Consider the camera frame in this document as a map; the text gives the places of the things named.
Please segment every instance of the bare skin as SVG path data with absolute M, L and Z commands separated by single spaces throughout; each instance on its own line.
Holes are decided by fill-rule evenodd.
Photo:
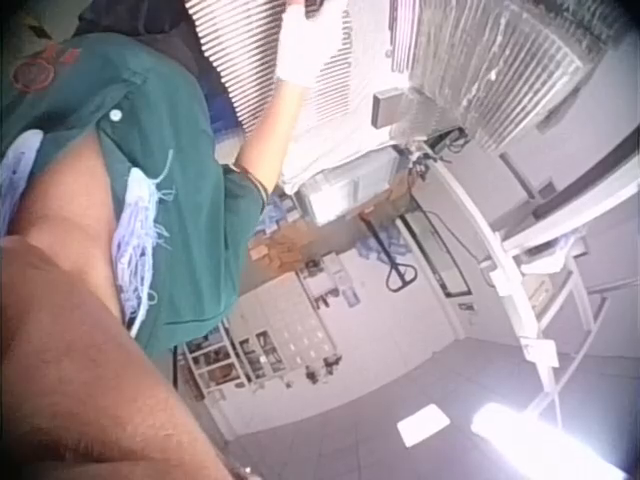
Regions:
M 122 320 L 111 262 L 116 229 L 109 176 L 90 131 L 25 191 L 11 233 L 47 253 Z
M 238 163 L 269 190 L 304 89 L 281 84 Z M 122 327 L 116 228 L 95 132 L 26 190 L 2 249 L 2 438 L 41 478 L 231 478 Z
M 230 479 L 107 306 L 24 239 L 2 244 L 2 441 L 12 458 L 35 478 Z

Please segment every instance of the white surgical glove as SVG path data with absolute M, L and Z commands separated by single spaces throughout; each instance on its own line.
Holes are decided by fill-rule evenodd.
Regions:
M 276 76 L 313 87 L 320 70 L 342 43 L 346 8 L 347 0 L 325 0 L 317 15 L 307 19 L 304 0 L 290 1 L 282 16 Z

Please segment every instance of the sleeve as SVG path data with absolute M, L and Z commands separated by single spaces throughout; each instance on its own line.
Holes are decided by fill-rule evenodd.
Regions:
M 239 274 L 246 259 L 247 244 L 266 204 L 266 190 L 246 172 L 222 167 L 224 178 L 224 233 L 227 261 Z

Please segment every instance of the window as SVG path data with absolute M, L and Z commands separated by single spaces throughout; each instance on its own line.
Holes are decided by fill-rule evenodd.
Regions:
M 444 296 L 457 298 L 471 295 L 471 288 L 433 223 L 432 215 L 425 212 L 415 198 L 411 198 L 409 209 L 400 216 L 400 221 L 418 246 Z

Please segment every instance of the embroidered logo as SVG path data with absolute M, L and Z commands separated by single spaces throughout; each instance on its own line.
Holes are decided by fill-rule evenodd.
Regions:
M 58 60 L 61 47 L 50 43 L 35 58 L 28 58 L 20 63 L 11 74 L 13 85 L 22 92 L 32 93 L 47 88 L 56 75 L 56 64 L 72 65 L 80 56 L 81 49 L 71 48 Z
M 30 58 L 19 64 L 11 75 L 13 85 L 22 92 L 46 88 L 55 76 L 55 68 L 41 58 Z

